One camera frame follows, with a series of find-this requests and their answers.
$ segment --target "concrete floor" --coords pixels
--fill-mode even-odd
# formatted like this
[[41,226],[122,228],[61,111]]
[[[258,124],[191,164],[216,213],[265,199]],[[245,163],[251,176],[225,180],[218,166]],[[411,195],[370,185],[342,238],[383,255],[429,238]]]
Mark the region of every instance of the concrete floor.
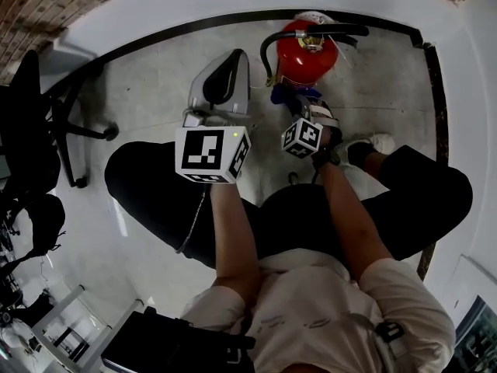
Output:
[[[211,285],[212,270],[176,255],[120,210],[106,191],[103,170],[110,155],[127,142],[173,141],[192,80],[212,59],[239,47],[249,55],[251,106],[258,117],[239,182],[242,196],[262,203],[287,185],[291,171],[299,173],[301,182],[310,181],[310,161],[280,151],[280,134],[290,118],[286,109],[271,104],[270,90],[262,87],[259,45],[284,23],[244,23],[176,37],[111,62],[102,76],[86,85],[81,101],[87,126],[102,130],[114,121],[120,135],[112,142],[68,137],[74,171],[77,176],[87,172],[90,184],[83,190],[70,188],[61,173],[54,192],[64,203],[67,235],[60,238],[62,247],[49,254],[54,268],[43,265],[48,282],[41,278],[40,261],[35,259],[15,271],[24,285],[36,293],[61,281],[69,288],[84,284],[88,291],[83,303],[109,324],[136,297],[160,313],[177,316],[191,297]],[[399,146],[410,145],[434,159],[435,116],[423,51],[413,48],[407,36],[371,29],[357,51],[344,47],[343,52],[346,60],[339,59],[318,89],[341,120],[345,137],[388,132]],[[272,59],[275,64],[274,51]],[[81,121],[78,110],[73,113],[73,120]],[[384,190],[363,173],[348,176],[361,198]],[[19,216],[18,226],[22,234],[12,241],[21,256],[31,246],[27,214]],[[410,260],[414,268],[417,259]]]

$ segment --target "red fire extinguisher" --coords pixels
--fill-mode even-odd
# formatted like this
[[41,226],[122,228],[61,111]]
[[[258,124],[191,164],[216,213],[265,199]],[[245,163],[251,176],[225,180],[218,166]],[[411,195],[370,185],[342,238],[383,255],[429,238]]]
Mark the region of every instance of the red fire extinguisher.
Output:
[[[368,34],[369,30],[360,25],[317,25],[301,19],[293,21],[283,31],[272,34],[262,42],[261,59],[267,73],[266,85],[281,82],[296,89],[314,87],[336,63],[338,48],[335,43],[356,47],[357,40],[350,35]],[[273,77],[267,59],[267,48],[275,41],[279,64],[276,76]]]

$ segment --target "shoe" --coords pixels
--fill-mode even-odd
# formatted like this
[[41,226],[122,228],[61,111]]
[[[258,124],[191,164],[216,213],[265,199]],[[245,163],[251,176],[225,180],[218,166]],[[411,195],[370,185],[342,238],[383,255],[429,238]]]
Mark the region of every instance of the shoe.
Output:
[[349,162],[349,147],[360,142],[371,144],[373,148],[384,155],[390,155],[395,150],[395,141],[389,134],[373,134],[369,137],[356,138],[346,141],[335,148],[335,152],[340,157],[340,164],[351,166]]

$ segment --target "black bag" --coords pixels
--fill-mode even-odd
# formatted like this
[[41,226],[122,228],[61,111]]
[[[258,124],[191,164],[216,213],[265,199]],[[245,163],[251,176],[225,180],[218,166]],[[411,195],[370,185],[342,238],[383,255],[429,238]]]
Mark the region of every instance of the black bag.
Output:
[[33,249],[24,257],[1,267],[0,279],[9,276],[21,262],[44,256],[50,250],[60,247],[56,246],[57,238],[65,222],[65,211],[61,200],[47,193],[28,205],[26,210],[33,223]]

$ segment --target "box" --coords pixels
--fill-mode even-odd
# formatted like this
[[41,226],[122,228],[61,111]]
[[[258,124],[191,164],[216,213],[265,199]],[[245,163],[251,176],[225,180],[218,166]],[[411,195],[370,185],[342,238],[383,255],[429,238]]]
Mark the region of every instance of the box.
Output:
[[251,146],[242,126],[178,128],[176,172],[196,183],[236,183]]
[[293,123],[281,135],[281,148],[298,158],[305,158],[319,150],[323,126],[304,118]]

